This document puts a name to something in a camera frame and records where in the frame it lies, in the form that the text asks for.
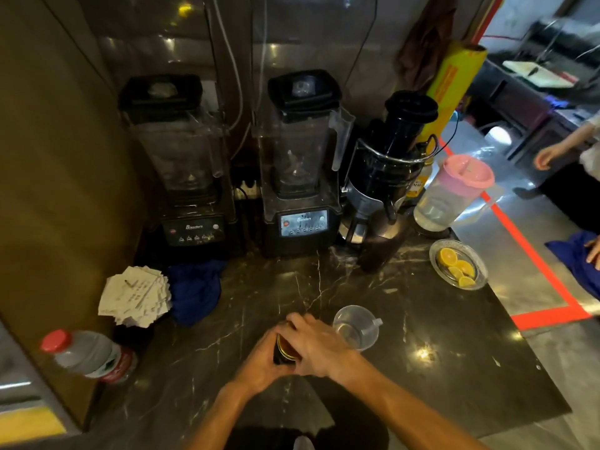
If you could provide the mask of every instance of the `blender control panel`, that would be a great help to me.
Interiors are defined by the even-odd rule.
[[[301,237],[324,232],[328,229],[327,210],[281,215],[282,237]]]
[[[196,246],[225,240],[224,219],[169,219],[162,222],[169,246]]]

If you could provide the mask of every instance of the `stack of receipts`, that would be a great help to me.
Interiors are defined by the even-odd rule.
[[[127,267],[106,280],[99,316],[113,316],[116,325],[148,328],[170,310],[171,293],[166,277],[148,267]]]

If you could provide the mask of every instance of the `hand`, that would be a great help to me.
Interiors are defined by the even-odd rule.
[[[586,248],[592,247],[586,257],[587,263],[595,263],[596,270],[600,270],[600,236],[586,243]]]
[[[305,314],[303,317],[293,312],[289,314],[287,320],[294,325],[295,329],[282,324],[276,327],[276,331],[302,357],[301,361],[296,362],[296,374],[301,376],[312,374],[335,380],[336,374],[345,369],[350,359],[358,354],[331,326],[310,314]]]
[[[546,147],[543,150],[540,150],[535,159],[533,160],[533,165],[537,170],[549,170],[550,162],[564,155],[567,152],[562,144],[557,143],[556,145],[552,145],[550,147]]]
[[[261,393],[275,379],[294,373],[294,366],[273,363],[276,341],[277,332],[272,328],[256,343],[233,379],[234,383],[244,386],[249,397]]]

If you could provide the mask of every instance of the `person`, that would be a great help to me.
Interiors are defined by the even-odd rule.
[[[549,170],[553,160],[593,138],[599,128],[600,112],[561,142],[540,150],[533,165],[538,170]],[[600,219],[590,211],[595,196],[600,194],[600,142],[584,151],[579,163],[569,164],[548,178],[540,190],[581,229],[600,234]],[[596,270],[600,270],[600,236],[586,246],[590,248],[586,262],[593,262]]]
[[[331,326],[311,314],[292,313],[287,320],[294,328],[280,324],[269,330],[234,379],[222,387],[188,450],[222,450],[244,405],[275,379],[291,374],[337,382],[379,416],[409,450],[488,448],[386,378]],[[278,333],[302,357],[296,365],[273,363]]]

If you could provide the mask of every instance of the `bottle label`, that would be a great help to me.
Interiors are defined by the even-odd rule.
[[[425,186],[425,183],[427,183],[428,179],[429,176],[427,175],[419,175],[413,182],[412,186],[409,188],[408,192],[406,193],[406,196],[408,198],[418,197],[419,193],[423,189],[423,186]]]
[[[85,377],[99,379],[102,382],[116,382],[124,376],[132,361],[133,351],[131,349],[113,343],[106,363],[94,372],[86,374]]]

